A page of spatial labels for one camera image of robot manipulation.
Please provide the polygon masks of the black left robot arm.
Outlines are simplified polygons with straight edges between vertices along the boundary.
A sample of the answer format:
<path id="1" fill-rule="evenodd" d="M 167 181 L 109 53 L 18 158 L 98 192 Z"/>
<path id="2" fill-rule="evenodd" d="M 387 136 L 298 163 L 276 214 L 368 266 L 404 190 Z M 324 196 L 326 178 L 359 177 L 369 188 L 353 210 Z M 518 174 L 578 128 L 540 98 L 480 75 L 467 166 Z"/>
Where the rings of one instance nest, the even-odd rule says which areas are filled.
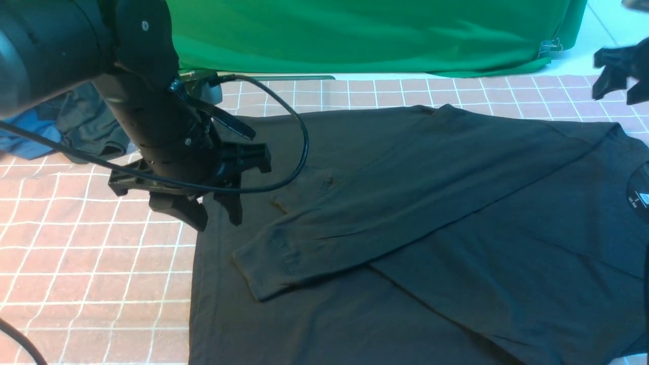
<path id="1" fill-rule="evenodd" d="M 3 120 L 92 81 L 142 155 L 112 168 L 116 196 L 147 191 L 151 210 L 204 231 L 213 192 L 241 224 L 241 175 L 271 171 L 269 150 L 220 138 L 214 123 L 256 132 L 180 80 L 165 1 L 2 1 L 1 28 Z"/>

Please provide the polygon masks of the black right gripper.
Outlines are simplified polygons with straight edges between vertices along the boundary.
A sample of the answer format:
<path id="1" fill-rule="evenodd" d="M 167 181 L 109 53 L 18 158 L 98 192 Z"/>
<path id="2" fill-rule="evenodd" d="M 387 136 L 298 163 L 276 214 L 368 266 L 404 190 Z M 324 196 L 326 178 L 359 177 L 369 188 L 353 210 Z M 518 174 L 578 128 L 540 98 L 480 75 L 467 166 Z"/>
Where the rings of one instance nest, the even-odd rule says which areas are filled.
<path id="1" fill-rule="evenodd" d="M 626 90 L 626 105 L 648 101 L 648 39 L 634 46 L 599 49 L 593 63 L 603 71 L 592 86 L 592 99 Z"/>

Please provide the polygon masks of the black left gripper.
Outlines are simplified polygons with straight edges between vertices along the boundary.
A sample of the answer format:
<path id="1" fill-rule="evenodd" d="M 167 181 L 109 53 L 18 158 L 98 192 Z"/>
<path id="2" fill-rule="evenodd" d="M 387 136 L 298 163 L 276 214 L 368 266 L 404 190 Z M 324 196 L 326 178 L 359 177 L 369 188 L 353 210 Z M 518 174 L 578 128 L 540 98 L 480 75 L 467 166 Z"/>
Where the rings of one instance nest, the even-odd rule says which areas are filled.
<path id="1" fill-rule="evenodd" d="M 94 86 L 104 98 L 141 159 L 118 170 L 112 168 L 109 187 L 124 196 L 130 190 L 149 193 L 153 212 L 176 218 L 203 232 L 208 213 L 190 200 L 212 189 L 234 194 L 213 194 L 240 226 L 243 208 L 242 173 L 271 171 L 271 155 L 264 143 L 253 143 L 256 132 L 232 114 L 190 95 L 180 79 L 165 89 L 153 90 L 138 76 L 102 76 Z"/>

